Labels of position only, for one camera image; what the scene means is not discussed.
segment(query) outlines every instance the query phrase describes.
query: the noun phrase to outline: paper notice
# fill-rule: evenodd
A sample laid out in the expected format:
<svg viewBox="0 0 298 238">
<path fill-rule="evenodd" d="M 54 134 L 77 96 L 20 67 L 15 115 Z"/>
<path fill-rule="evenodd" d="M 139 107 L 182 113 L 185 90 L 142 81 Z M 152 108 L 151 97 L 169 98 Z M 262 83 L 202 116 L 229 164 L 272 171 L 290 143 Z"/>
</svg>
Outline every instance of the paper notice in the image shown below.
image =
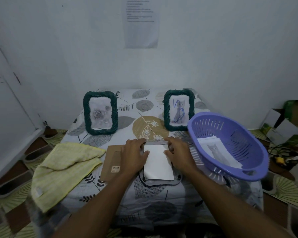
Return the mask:
<svg viewBox="0 0 298 238">
<path fill-rule="evenodd" d="M 122 0 L 126 48 L 156 48 L 160 0 Z"/>
</svg>

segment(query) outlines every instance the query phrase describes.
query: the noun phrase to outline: printed cat photo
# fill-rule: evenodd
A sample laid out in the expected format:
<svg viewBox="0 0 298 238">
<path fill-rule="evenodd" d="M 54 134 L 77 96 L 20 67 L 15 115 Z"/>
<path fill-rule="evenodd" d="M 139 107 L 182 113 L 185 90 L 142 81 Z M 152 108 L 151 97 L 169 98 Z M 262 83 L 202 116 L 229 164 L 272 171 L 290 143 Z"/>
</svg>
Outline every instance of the printed cat photo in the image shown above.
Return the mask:
<svg viewBox="0 0 298 238">
<path fill-rule="evenodd" d="M 172 95 L 169 104 L 170 125 L 186 126 L 189 121 L 189 96 Z"/>
</svg>

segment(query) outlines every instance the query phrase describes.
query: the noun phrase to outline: green wicker frame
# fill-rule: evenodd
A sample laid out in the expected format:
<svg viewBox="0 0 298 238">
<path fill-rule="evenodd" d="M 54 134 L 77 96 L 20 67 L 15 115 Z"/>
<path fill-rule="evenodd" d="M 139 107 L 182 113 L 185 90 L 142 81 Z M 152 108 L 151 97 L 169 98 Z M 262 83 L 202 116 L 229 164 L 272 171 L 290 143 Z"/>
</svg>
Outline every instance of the green wicker frame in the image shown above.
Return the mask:
<svg viewBox="0 0 298 238">
<path fill-rule="evenodd" d="M 164 98 L 163 98 L 163 118 L 165 120 L 165 127 L 169 131 L 187 131 L 187 126 L 180 125 L 180 126 L 172 126 L 170 125 L 170 97 L 172 95 L 186 95 L 189 96 L 189 119 L 191 119 L 194 116 L 194 94 L 189 89 L 183 89 L 183 90 L 169 90 L 166 92 Z"/>
<path fill-rule="evenodd" d="M 112 127 L 111 129 L 100 129 L 94 130 L 91 128 L 91 109 L 89 107 L 89 101 L 91 98 L 99 98 L 99 97 L 107 97 L 110 98 L 111 104 L 111 119 L 112 119 Z M 91 135 L 111 135 L 118 129 L 118 110 L 117 110 L 117 98 L 116 96 L 110 92 L 87 92 L 83 99 L 84 106 L 84 117 L 85 117 L 85 125 L 86 130 Z"/>
</svg>

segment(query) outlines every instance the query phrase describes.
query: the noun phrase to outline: cat picture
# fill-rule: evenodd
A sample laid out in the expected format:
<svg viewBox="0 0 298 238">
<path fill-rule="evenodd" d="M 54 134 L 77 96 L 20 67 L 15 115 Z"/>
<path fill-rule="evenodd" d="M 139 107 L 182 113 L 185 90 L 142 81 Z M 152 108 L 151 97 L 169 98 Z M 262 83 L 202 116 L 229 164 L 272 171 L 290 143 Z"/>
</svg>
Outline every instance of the cat picture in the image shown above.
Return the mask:
<svg viewBox="0 0 298 238">
<path fill-rule="evenodd" d="M 221 162 L 222 164 L 226 164 L 228 166 L 231 166 L 230 163 L 228 162 L 228 160 L 223 156 L 223 154 L 219 151 L 218 147 L 216 146 L 216 144 L 208 144 L 207 145 L 208 148 L 210 149 L 210 151 L 213 154 L 213 157 Z"/>
<path fill-rule="evenodd" d="M 174 123 L 184 123 L 184 105 L 185 105 L 186 101 L 183 100 L 183 101 L 179 101 L 177 100 L 176 101 L 176 104 L 174 105 L 174 108 L 175 106 L 177 107 L 177 113 L 175 114 L 175 117 L 173 119 L 173 122 Z"/>
<path fill-rule="evenodd" d="M 103 129 L 112 127 L 111 105 L 109 98 L 90 99 L 91 128 Z"/>
<path fill-rule="evenodd" d="M 169 99 L 169 117 L 171 126 L 186 126 L 189 121 L 189 96 L 171 95 Z"/>
</svg>

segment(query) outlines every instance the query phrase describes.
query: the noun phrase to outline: white paper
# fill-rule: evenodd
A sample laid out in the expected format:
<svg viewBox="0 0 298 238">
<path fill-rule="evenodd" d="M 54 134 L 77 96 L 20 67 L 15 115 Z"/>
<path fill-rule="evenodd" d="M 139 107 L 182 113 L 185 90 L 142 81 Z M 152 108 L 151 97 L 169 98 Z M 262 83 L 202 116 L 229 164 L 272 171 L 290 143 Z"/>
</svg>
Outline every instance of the white paper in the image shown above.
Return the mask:
<svg viewBox="0 0 298 238">
<path fill-rule="evenodd" d="M 213 159 L 230 167 L 242 168 L 242 164 L 234 159 L 234 157 L 227 151 L 221 139 L 216 136 L 201 138 L 198 139 L 198 142 L 203 150 Z"/>
<path fill-rule="evenodd" d="M 144 177 L 150 180 L 174 180 L 171 161 L 163 153 L 168 145 L 145 145 L 144 152 L 150 151 L 144 166 Z"/>
<path fill-rule="evenodd" d="M 170 105 L 170 125 L 171 126 L 187 126 L 189 122 L 189 96 L 187 95 L 171 95 L 169 99 Z"/>
<path fill-rule="evenodd" d="M 156 48 L 160 0 L 122 0 L 126 48 Z"/>
</svg>

